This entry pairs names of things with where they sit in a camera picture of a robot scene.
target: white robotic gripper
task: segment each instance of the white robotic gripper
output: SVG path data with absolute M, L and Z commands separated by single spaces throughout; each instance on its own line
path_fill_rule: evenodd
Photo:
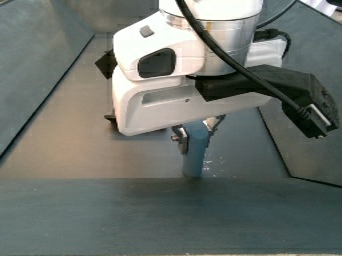
M 188 7 L 222 49 L 246 67 L 279 67 L 286 43 L 253 43 L 262 0 L 187 0 Z M 118 67 L 112 76 L 119 131 L 136 135 L 267 103 L 247 93 L 206 102 L 187 76 L 219 76 L 234 69 L 192 31 L 175 1 L 160 0 L 152 16 L 114 36 Z

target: silver cylinder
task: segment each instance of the silver cylinder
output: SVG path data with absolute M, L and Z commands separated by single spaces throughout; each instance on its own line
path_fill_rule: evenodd
M 166 22 L 170 26 L 192 30 L 187 20 L 162 11 Z M 241 20 L 208 21 L 199 20 L 203 28 L 220 45 L 225 52 L 245 65 L 250 45 L 253 43 L 254 31 L 259 15 Z M 204 65 L 200 71 L 194 75 L 219 76 L 235 72 L 235 70 L 220 60 L 216 54 L 206 46 Z

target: black connector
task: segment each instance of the black connector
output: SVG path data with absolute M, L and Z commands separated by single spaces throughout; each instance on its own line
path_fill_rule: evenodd
M 307 138 L 326 137 L 327 132 L 338 129 L 338 108 L 331 95 L 314 75 L 285 68 L 262 65 L 249 70 L 265 79 L 298 104 L 294 110 L 282 102 L 283 112 Z M 196 77 L 196 89 L 206 101 L 229 98 L 255 92 L 277 98 L 241 74 L 219 77 Z

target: black cable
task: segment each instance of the black cable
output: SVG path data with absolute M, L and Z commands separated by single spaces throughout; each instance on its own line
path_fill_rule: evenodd
M 203 29 L 200 23 L 196 21 L 188 6 L 186 4 L 184 0 L 175 0 L 178 7 L 180 9 L 180 12 L 184 15 L 184 18 L 192 27 L 194 31 L 196 32 L 199 38 L 203 40 L 208 48 L 212 50 L 212 52 L 219 56 L 219 58 L 253 82 L 255 82 L 261 87 L 263 87 L 274 97 L 277 97 L 283 103 L 286 103 L 294 111 L 298 113 L 302 119 L 306 119 L 309 117 L 309 113 L 298 106 L 298 104 L 273 86 L 270 85 L 263 79 L 261 79 L 257 75 L 254 75 L 249 69 L 246 69 L 230 56 L 229 54 L 222 50 L 220 46 L 212 39 L 208 32 Z
M 294 0 L 275 16 L 273 16 L 269 20 L 266 20 L 261 24 L 258 24 L 257 29 L 263 28 L 270 23 L 273 23 L 275 20 L 278 20 L 285 15 L 285 13 L 293 8 L 293 6 L 297 4 L 298 1 L 299 0 Z
M 289 53 L 290 51 L 290 48 L 291 48 L 291 45 L 293 45 L 293 39 L 290 37 L 290 35 L 285 32 L 279 32 L 279 35 L 285 37 L 286 39 L 286 48 L 285 48 L 285 51 L 283 51 L 283 56 L 282 56 L 282 59 L 285 58 L 286 54 Z

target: white plastic casing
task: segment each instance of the white plastic casing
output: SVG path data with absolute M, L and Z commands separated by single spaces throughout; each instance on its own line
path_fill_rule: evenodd
M 154 31 L 154 35 L 144 38 L 140 29 L 147 25 Z M 115 57 L 128 80 L 146 80 L 138 72 L 139 60 L 164 48 L 172 49 L 176 54 L 175 71 L 170 76 L 194 74 L 200 70 L 204 63 L 203 42 L 190 30 L 180 30 L 170 26 L 160 12 L 115 34 Z
M 261 13 L 263 0 L 186 0 L 187 6 L 200 20 L 237 20 Z M 159 0 L 159 9 L 183 17 L 174 0 Z
M 254 43 L 246 66 L 269 64 L 281 67 L 285 47 L 286 43 L 281 39 Z M 269 102 L 270 97 L 246 93 L 206 102 L 194 80 L 184 76 L 134 82 L 116 67 L 112 99 L 119 131 L 131 136 L 261 106 Z

